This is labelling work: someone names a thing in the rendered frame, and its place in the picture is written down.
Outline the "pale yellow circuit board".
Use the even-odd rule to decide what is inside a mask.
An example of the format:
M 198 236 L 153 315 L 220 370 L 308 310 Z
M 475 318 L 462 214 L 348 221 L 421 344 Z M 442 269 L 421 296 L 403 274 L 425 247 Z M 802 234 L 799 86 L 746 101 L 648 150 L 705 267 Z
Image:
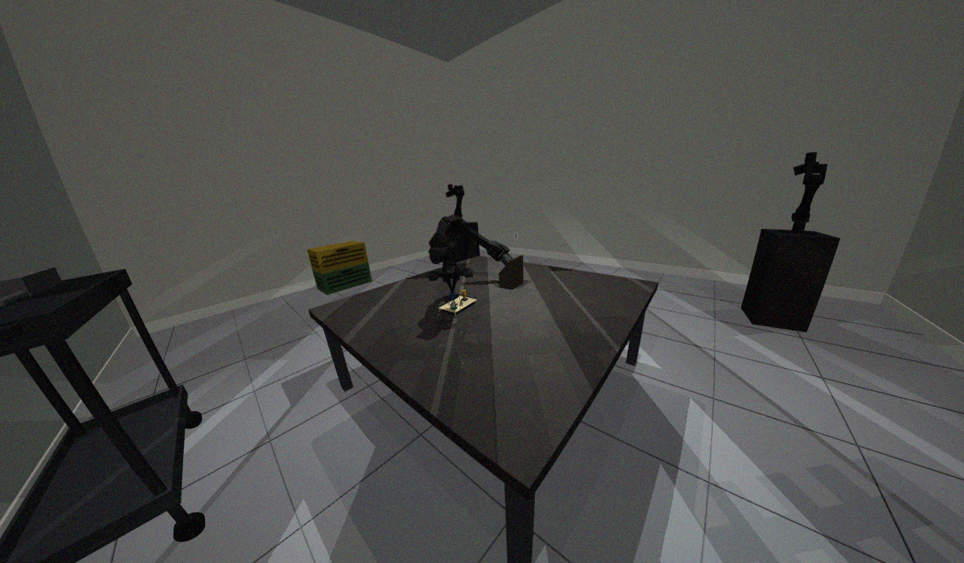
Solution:
M 450 302 L 448 301 L 447 304 L 444 304 L 442 307 L 440 307 L 439 311 L 440 309 L 445 311 L 450 311 L 450 312 L 453 312 L 454 315 L 456 316 L 456 312 L 460 311 L 461 309 L 465 308 L 466 306 L 476 301 L 476 299 L 466 297 L 466 290 L 462 290 L 462 295 L 463 296 L 459 296 L 459 298 L 454 299 L 455 297 L 454 294 L 450 293 L 450 297 L 452 301 Z

